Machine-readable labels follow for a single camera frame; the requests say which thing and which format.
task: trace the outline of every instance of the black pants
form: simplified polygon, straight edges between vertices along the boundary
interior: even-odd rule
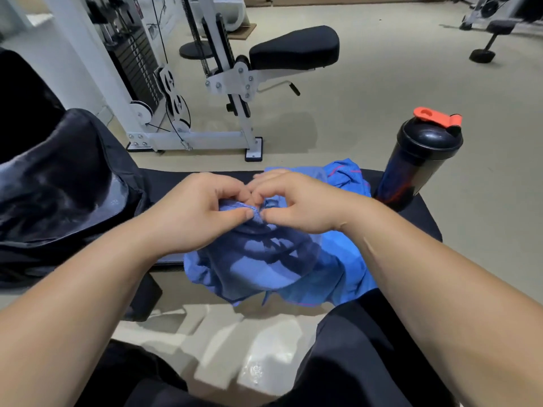
[[[119,342],[108,347],[77,406],[99,404],[218,406],[190,396],[186,384],[159,357]],[[298,369],[293,390],[269,404],[273,407],[456,405],[379,290],[334,308],[322,319],[315,344]]]

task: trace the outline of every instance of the leg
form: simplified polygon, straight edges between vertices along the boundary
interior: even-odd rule
[[[379,290],[322,320],[294,389],[271,405],[311,404],[456,405]]]

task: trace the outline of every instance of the blue cloth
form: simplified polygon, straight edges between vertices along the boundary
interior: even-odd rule
[[[370,196],[360,168],[346,159],[324,168],[291,169],[338,188]],[[286,207],[285,198],[265,200],[262,208]],[[222,200],[220,210],[250,207]],[[354,300],[376,284],[357,247],[343,233],[310,235],[263,222],[260,211],[247,223],[223,234],[209,246],[185,255],[189,280],[205,285],[230,303],[262,291],[280,294],[286,301],[316,306]]]

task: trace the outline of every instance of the seat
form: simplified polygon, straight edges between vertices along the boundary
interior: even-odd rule
[[[249,51],[253,70],[311,70],[334,64],[339,58],[339,37],[329,26],[296,30],[257,44]]]
[[[493,20],[486,30],[497,36],[508,36],[515,29],[516,23],[509,20]]]

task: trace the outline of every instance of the black shaker bottle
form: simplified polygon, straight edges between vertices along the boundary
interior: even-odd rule
[[[464,143],[462,116],[419,107],[397,135],[387,168],[373,198],[399,212]]]

